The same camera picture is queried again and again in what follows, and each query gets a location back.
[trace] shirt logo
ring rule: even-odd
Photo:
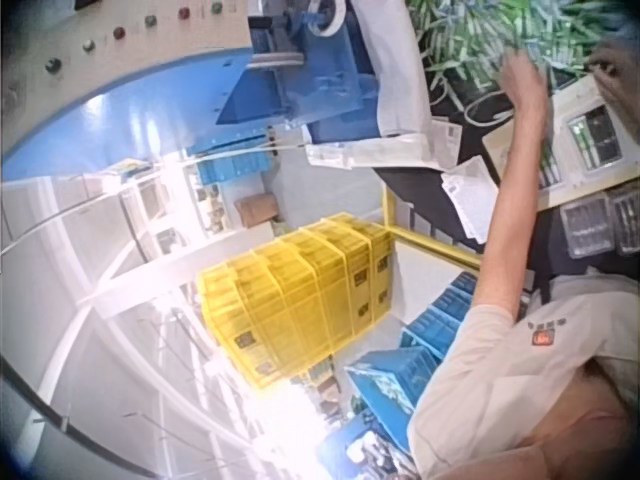
[[[531,344],[534,347],[550,347],[555,340],[556,331],[553,328],[547,328],[546,330],[536,330],[533,332]]]

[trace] table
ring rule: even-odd
[[[500,125],[486,128],[469,125],[448,98],[432,107],[432,113],[434,116],[447,116],[451,122],[463,125],[458,163],[481,155],[491,176],[499,185],[500,178],[484,148],[482,138]],[[466,237],[453,204],[442,190],[439,172],[426,168],[378,168],[376,173],[398,197],[413,204],[415,212],[434,227],[455,241],[479,253],[483,252],[483,245]],[[623,257],[614,251],[574,260],[569,256],[559,207],[538,213],[527,265],[527,268],[536,272],[536,283],[557,275],[582,274],[587,266],[638,280],[640,254]]]

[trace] plastic container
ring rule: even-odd
[[[401,346],[422,345],[443,360],[471,308],[476,278],[461,273],[417,319],[403,328]]]
[[[258,388],[296,376],[322,383],[327,357],[373,324],[373,245],[325,220],[201,272],[209,331]]]
[[[427,349],[412,347],[369,352],[345,370],[394,443],[409,453],[407,426],[436,368]]]
[[[339,350],[354,336],[344,255],[301,230],[284,235],[278,241],[316,272],[331,351]]]
[[[286,307],[295,318],[297,335],[304,346],[304,364],[326,358],[331,345],[314,269],[281,243],[269,244],[255,253],[280,287]]]
[[[616,247],[621,255],[640,251],[640,189],[638,184],[610,192]]]
[[[330,249],[344,255],[351,299],[354,335],[372,325],[371,251],[368,243],[350,229],[334,222],[319,222],[304,228]]]
[[[582,258],[615,248],[609,198],[598,193],[560,207],[571,258]]]
[[[350,228],[369,243],[373,317],[382,318],[391,309],[391,234],[380,225],[363,222],[348,213],[339,213],[328,220]]]

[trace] yellow crate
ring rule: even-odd
[[[377,320],[386,239],[352,220],[325,220],[199,275],[206,326],[255,387],[317,373]]]
[[[339,213],[327,220],[350,228],[370,244],[373,316],[374,320],[380,319],[391,309],[391,234],[380,225],[364,222],[348,213]]]
[[[331,351],[337,351],[354,335],[344,255],[305,231],[279,241],[316,272]]]
[[[351,295],[354,335],[373,321],[371,297],[371,251],[367,241],[335,222],[319,222],[304,229],[330,248],[345,255]]]
[[[314,269],[282,243],[272,243],[255,252],[280,286],[287,308],[294,316],[304,346],[305,365],[324,358],[331,344]]]

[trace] white cable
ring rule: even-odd
[[[505,120],[511,118],[513,116],[513,109],[506,110],[506,111],[500,112],[500,113],[496,113],[493,116],[493,120],[490,121],[490,122],[476,122],[475,120],[473,120],[469,116],[469,111],[472,108],[476,107],[479,103],[484,102],[487,98],[491,98],[491,97],[495,97],[497,95],[503,95],[503,94],[504,94],[504,92],[502,90],[498,90],[497,92],[489,92],[486,95],[483,95],[482,97],[480,97],[477,100],[473,101],[471,104],[469,104],[469,106],[467,106],[464,109],[464,119],[470,125],[473,125],[475,127],[493,127],[494,125],[498,125],[499,123],[502,123]]]
[[[320,2],[321,0],[311,0],[308,9],[309,13],[318,13]],[[340,27],[344,23],[344,18],[347,15],[347,2],[346,0],[333,0],[333,3],[335,4],[335,14],[327,28],[320,30],[318,25],[309,24],[309,30],[311,30],[311,33],[314,35],[318,37],[330,37],[340,30]]]
[[[438,103],[440,103],[442,100],[444,100],[444,97],[447,96],[447,93],[449,93],[449,82],[447,82],[444,78],[442,79],[442,95],[440,95],[438,97],[437,100],[434,100],[433,102],[429,102],[429,105],[434,106],[437,105]]]

